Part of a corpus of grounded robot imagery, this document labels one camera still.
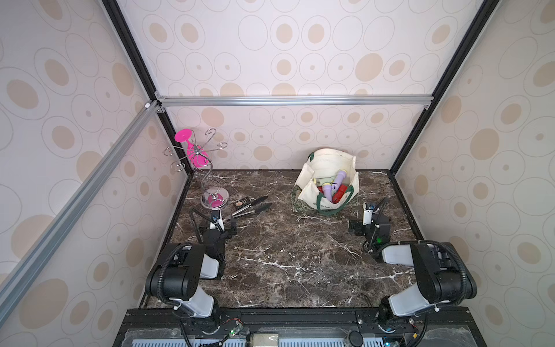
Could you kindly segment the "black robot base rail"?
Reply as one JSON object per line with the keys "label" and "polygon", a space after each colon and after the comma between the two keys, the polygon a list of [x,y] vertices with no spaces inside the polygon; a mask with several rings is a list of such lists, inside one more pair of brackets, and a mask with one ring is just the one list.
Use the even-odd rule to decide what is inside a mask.
{"label": "black robot base rail", "polygon": [[409,318],[373,307],[219,309],[191,318],[173,309],[130,309],[115,346],[485,346],[468,308]]}

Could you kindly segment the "purple flashlight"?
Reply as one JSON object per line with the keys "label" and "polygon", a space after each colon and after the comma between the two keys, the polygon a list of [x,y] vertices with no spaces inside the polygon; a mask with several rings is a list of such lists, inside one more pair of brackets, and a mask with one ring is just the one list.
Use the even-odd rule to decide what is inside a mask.
{"label": "purple flashlight", "polygon": [[322,194],[325,196],[325,198],[330,201],[333,202],[333,197],[332,197],[332,184],[331,183],[324,183],[322,185]]}

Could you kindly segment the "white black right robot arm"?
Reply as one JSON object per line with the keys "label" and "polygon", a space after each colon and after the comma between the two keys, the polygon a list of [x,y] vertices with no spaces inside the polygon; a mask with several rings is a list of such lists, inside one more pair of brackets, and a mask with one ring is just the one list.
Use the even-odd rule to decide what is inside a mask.
{"label": "white black right robot arm", "polygon": [[378,263],[411,267],[416,283],[381,300],[377,321],[419,316],[473,299],[478,285],[455,247],[432,240],[390,241],[384,215],[350,220],[348,231],[365,238],[363,250]]}

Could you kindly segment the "purple flashlight horizontal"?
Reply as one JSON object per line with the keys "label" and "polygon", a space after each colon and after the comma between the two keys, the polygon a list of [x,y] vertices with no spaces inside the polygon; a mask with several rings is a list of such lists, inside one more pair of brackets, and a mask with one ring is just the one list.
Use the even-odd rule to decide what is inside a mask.
{"label": "purple flashlight horizontal", "polygon": [[347,177],[347,172],[345,170],[339,170],[332,183],[332,195],[334,195],[340,189],[346,177]]}

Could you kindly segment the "red flashlight with logo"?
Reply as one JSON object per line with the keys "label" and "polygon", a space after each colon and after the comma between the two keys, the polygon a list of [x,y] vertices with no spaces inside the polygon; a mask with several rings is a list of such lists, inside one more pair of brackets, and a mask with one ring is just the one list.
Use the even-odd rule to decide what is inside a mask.
{"label": "red flashlight with logo", "polygon": [[334,195],[332,196],[332,202],[334,204],[337,204],[341,201],[341,199],[343,198],[346,190],[348,189],[347,186],[345,186],[344,184],[342,184],[338,190],[334,193]]}

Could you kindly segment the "green flashlight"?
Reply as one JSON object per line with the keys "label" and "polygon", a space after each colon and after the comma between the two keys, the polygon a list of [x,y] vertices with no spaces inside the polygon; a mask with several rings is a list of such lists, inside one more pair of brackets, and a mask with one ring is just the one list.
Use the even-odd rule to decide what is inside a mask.
{"label": "green flashlight", "polygon": [[322,177],[322,178],[315,178],[314,183],[320,187],[324,184],[332,184],[334,182],[334,177]]}

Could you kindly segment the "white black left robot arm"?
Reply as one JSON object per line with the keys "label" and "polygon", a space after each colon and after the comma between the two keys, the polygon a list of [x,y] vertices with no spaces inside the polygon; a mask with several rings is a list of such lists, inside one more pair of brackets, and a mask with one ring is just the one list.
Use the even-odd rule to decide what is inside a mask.
{"label": "white black left robot arm", "polygon": [[145,293],[171,306],[183,319],[218,322],[221,319],[218,302],[199,282],[222,278],[225,244],[236,235],[236,224],[225,229],[219,209],[204,215],[192,208],[189,217],[197,243],[166,244],[147,275]]}

